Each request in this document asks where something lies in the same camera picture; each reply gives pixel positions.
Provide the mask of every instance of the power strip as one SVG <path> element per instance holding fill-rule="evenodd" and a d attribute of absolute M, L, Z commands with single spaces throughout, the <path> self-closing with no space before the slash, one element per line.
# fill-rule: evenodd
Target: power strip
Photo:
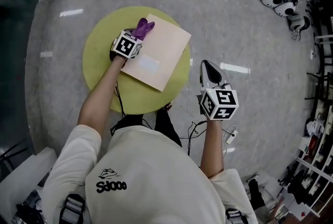
<path fill-rule="evenodd" d="M 232 134 L 230 134 L 229 138 L 225 141 L 227 144 L 231 144 L 231 142 L 234 140 L 236 135 L 238 134 L 237 130 L 234 130 Z"/>

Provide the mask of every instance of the white box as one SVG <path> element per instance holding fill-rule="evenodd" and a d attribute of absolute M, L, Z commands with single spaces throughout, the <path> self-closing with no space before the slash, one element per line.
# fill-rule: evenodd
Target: white box
<path fill-rule="evenodd" d="M 138 54 L 141 47 L 142 41 L 140 39 L 122 30 L 112 50 L 122 56 L 131 58 Z"/>
<path fill-rule="evenodd" d="M 236 90 L 205 89 L 200 102 L 206 115 L 211 120 L 226 120 L 239 107 Z"/>

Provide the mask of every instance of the black pants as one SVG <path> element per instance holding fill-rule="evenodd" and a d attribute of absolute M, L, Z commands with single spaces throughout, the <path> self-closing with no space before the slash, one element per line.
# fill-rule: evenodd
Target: black pants
<path fill-rule="evenodd" d="M 251 205 L 253 210 L 258 209 L 259 207 L 265 206 L 265 202 L 259 192 L 258 183 L 256 180 L 251 180 L 249 182 L 250 194 L 251 194 Z"/>
<path fill-rule="evenodd" d="M 143 126 L 142 124 L 143 116 L 144 115 L 126 115 L 122 120 L 120 120 L 117 123 L 115 130 L 129 126 L 137 126 L 137 125 Z M 161 132 L 170 140 L 174 141 L 176 144 L 182 147 L 182 143 L 173 128 L 167 110 L 160 109 L 157 111 L 155 130 Z"/>

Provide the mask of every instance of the purple object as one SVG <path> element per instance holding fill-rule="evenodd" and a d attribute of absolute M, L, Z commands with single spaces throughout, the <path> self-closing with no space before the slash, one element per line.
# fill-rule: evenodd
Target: purple object
<path fill-rule="evenodd" d="M 155 22 L 148 23 L 147 19 L 142 18 L 139 20 L 136 29 L 132 31 L 131 34 L 140 39 L 141 41 L 143 41 L 147 33 L 151 31 L 154 28 L 154 26 Z"/>

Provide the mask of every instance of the yellow-green tabletop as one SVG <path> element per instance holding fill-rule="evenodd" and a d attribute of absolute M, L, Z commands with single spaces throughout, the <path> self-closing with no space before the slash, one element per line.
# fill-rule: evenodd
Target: yellow-green tabletop
<path fill-rule="evenodd" d="M 153 14 L 179 27 L 170 16 L 160 10 L 145 6 L 124 7 L 102 19 L 89 35 L 83 51 L 83 74 L 92 90 L 111 64 L 110 47 L 120 31 L 135 28 L 139 19 Z M 188 45 L 180 57 L 163 92 L 120 72 L 118 86 L 126 114 L 138 115 L 158 110 L 176 98 L 188 80 L 190 53 Z M 118 98 L 114 95 L 111 109 L 121 112 Z"/>

